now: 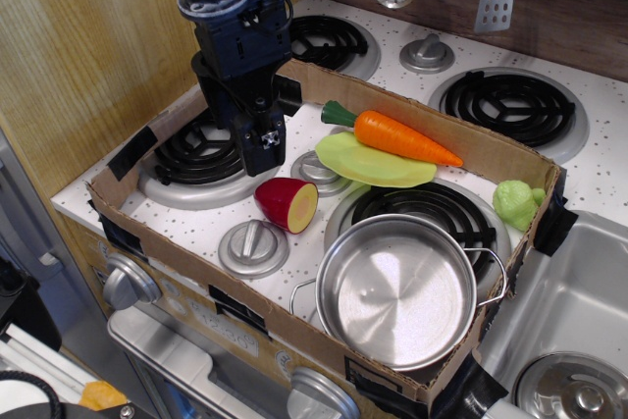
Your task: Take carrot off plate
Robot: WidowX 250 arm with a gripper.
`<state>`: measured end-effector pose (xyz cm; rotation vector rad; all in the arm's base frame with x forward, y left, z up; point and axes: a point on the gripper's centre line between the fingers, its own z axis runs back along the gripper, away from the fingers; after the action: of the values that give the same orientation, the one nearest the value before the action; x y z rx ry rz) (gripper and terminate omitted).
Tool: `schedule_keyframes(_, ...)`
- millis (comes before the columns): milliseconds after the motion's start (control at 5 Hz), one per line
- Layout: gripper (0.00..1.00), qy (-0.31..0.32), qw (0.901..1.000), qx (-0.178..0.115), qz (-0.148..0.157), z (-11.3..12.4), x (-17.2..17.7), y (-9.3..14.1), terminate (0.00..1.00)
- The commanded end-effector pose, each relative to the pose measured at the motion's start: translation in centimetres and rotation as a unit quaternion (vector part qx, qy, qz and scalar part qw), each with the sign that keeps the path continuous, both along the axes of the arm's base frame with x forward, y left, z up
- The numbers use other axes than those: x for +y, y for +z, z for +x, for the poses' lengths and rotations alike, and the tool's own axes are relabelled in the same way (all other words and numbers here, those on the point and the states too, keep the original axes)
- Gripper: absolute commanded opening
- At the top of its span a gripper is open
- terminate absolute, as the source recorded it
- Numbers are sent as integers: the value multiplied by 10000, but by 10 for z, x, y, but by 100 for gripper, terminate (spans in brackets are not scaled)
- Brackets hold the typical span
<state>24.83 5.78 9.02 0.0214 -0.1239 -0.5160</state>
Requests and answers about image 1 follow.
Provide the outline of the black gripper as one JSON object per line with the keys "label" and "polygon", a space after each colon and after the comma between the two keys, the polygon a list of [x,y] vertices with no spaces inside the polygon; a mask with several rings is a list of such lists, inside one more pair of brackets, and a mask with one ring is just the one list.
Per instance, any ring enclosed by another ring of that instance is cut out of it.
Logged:
{"label": "black gripper", "polygon": [[233,122],[243,169],[255,177],[281,167],[287,130],[276,106],[276,72],[291,57],[290,0],[191,1],[200,51],[192,61],[219,126]]}

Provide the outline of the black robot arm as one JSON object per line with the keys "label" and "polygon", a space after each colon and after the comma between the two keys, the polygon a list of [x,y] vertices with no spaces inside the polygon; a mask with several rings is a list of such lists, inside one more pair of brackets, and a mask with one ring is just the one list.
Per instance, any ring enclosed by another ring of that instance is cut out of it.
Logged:
{"label": "black robot arm", "polygon": [[291,58],[290,0],[178,0],[199,46],[191,66],[219,127],[250,176],[285,162],[286,125],[275,84]]}

